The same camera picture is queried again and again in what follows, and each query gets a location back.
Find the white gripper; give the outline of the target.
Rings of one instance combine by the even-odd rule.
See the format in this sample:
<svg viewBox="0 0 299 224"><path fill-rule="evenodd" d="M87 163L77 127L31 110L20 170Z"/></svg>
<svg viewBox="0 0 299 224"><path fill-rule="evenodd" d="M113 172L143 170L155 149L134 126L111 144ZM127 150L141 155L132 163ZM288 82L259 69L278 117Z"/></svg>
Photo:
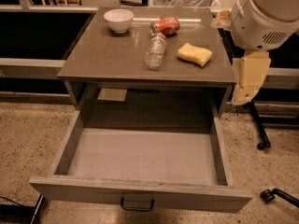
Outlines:
<svg viewBox="0 0 299 224"><path fill-rule="evenodd" d="M271 63L267 51L252 50L276 49L299 29L299 0L236 0L232 11L217 13L211 27L231 30L235 45L250 49L233 58L232 104L244 105L259 92Z"/></svg>

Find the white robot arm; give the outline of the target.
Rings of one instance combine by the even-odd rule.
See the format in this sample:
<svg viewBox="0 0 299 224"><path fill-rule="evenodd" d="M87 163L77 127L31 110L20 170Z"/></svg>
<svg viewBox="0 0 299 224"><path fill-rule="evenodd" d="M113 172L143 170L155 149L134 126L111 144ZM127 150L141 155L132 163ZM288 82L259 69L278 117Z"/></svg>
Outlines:
<svg viewBox="0 0 299 224"><path fill-rule="evenodd" d="M250 102L267 76L269 51L279 48L299 28L299 0L236 0L212 20L213 28L231 33L245 53L233 60L236 84L233 105Z"/></svg>

